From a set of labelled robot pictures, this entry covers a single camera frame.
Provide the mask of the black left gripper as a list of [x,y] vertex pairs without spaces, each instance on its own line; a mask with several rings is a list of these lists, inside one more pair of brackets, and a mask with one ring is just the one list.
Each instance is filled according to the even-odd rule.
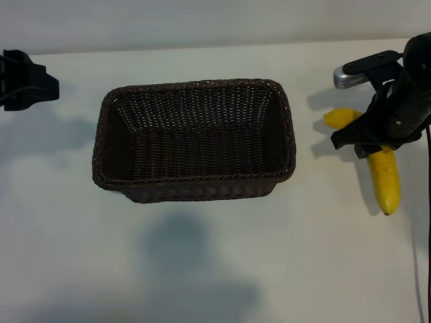
[[32,64],[20,50],[1,55],[1,101],[4,111],[22,111],[39,102],[59,99],[59,82],[43,65]]

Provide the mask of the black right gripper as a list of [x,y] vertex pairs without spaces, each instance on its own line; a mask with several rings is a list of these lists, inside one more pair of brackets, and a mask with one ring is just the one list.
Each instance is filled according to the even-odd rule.
[[402,73],[379,90],[366,115],[335,131],[331,141],[336,149],[354,145],[357,157],[366,158],[382,151],[382,144],[406,143],[429,115],[430,74]]

